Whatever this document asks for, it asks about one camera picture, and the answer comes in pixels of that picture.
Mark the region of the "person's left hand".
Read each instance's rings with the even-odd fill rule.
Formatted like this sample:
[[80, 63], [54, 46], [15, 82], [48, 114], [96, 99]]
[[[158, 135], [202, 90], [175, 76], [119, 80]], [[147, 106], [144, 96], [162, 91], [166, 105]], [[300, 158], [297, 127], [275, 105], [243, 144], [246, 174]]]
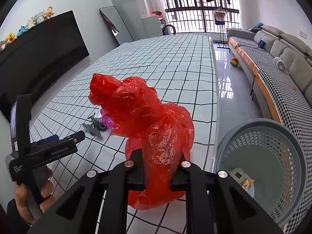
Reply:
[[33, 225], [56, 202], [50, 178], [53, 171], [46, 165], [32, 170], [34, 177], [25, 184], [16, 184], [15, 205], [17, 213], [28, 226]]

